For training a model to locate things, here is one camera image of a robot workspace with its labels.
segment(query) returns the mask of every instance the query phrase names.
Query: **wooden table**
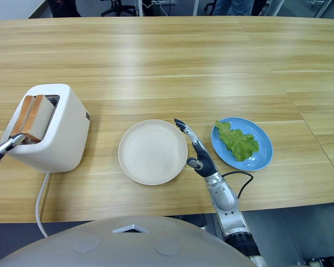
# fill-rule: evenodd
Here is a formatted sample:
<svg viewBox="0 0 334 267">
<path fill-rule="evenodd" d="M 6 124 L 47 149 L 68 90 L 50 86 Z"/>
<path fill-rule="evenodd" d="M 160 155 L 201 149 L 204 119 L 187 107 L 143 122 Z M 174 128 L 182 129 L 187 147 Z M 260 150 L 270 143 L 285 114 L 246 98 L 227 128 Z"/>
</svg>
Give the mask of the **wooden table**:
<svg viewBox="0 0 334 267">
<path fill-rule="evenodd" d="M 242 210 L 334 202 L 334 20 L 281 17 L 66 18 L 0 22 L 0 138 L 24 93 L 66 83 L 90 111 L 84 157 L 54 174 L 43 221 L 213 212 L 204 179 L 185 167 L 144 186 L 121 170 L 117 147 L 139 121 L 187 122 L 221 172 L 215 120 L 244 117 L 271 137 Z M 190 155 L 194 155 L 190 142 Z M 5 157 L 0 223 L 33 222 L 44 175 Z M 238 191 L 247 177 L 228 178 Z"/>
</svg>

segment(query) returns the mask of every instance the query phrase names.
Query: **office chair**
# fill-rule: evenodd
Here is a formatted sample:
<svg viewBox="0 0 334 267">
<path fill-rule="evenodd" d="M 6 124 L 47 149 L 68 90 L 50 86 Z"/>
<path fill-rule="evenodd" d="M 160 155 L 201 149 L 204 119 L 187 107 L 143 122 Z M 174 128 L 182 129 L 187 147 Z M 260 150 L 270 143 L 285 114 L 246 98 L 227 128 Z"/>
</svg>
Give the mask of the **office chair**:
<svg viewBox="0 0 334 267">
<path fill-rule="evenodd" d="M 115 13 L 117 17 L 120 17 L 120 14 L 122 12 L 125 12 L 127 14 L 130 14 L 132 16 L 137 16 L 136 8 L 135 6 L 123 6 L 121 3 L 121 0 L 111 0 L 111 8 L 101 14 L 101 16 L 105 16 L 110 13 Z"/>
<path fill-rule="evenodd" d="M 216 4 L 217 4 L 217 0 L 214 0 L 213 3 L 208 3 L 208 4 L 204 7 L 204 11 L 207 11 L 207 10 L 208 10 L 208 7 L 212 7 L 212 11 L 210 11 L 210 13 L 209 13 L 209 16 L 212 16 Z"/>
</svg>

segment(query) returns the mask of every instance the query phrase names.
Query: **robotic hand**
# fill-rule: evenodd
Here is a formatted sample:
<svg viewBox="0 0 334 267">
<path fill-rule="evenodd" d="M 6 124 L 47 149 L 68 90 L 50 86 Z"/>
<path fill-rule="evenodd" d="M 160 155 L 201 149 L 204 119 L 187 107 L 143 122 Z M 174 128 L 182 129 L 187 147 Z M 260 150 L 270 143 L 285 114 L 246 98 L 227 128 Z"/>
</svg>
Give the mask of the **robotic hand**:
<svg viewBox="0 0 334 267">
<path fill-rule="evenodd" d="M 174 121 L 178 128 L 191 139 L 197 153 L 197 158 L 190 157 L 187 159 L 187 164 L 207 182 L 210 198 L 222 228 L 224 242 L 249 257 L 256 266 L 267 267 L 247 227 L 244 216 L 239 210 L 239 200 L 235 192 L 228 186 L 208 150 L 193 130 L 183 121 L 176 118 Z"/>
<path fill-rule="evenodd" d="M 15 136 L 12 136 L 6 142 L 0 145 L 0 160 L 5 156 L 5 154 L 12 150 L 15 146 L 21 144 L 26 138 L 26 135 L 19 133 Z"/>
</svg>

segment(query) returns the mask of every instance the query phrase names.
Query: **lettuce leaf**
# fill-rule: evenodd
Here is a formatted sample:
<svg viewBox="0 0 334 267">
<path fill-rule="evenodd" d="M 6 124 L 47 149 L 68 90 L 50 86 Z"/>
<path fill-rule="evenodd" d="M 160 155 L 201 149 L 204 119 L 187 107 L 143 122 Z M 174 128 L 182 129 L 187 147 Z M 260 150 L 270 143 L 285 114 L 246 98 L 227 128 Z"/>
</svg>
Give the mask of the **lettuce leaf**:
<svg viewBox="0 0 334 267">
<path fill-rule="evenodd" d="M 244 161 L 252 156 L 252 153 L 258 152 L 259 144 L 253 135 L 244 135 L 240 129 L 231 130 L 229 122 L 217 121 L 215 126 L 219 130 L 220 139 L 226 144 L 227 149 L 237 161 Z"/>
</svg>

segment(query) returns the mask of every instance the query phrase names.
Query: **black cable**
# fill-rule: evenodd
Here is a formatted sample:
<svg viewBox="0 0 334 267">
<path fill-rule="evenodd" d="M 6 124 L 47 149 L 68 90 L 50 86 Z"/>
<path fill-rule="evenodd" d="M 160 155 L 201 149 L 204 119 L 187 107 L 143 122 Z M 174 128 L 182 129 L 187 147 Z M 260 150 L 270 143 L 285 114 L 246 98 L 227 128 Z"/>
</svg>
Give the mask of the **black cable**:
<svg viewBox="0 0 334 267">
<path fill-rule="evenodd" d="M 243 192 L 244 188 L 254 179 L 254 176 L 252 176 L 251 174 L 248 174 L 247 172 L 244 171 L 231 171 L 228 172 L 227 174 L 223 174 L 222 177 L 225 177 L 227 175 L 230 174 L 246 174 L 248 176 L 250 176 L 250 179 L 241 187 L 239 194 L 238 194 L 238 199 L 240 199 L 241 193 Z"/>
</svg>

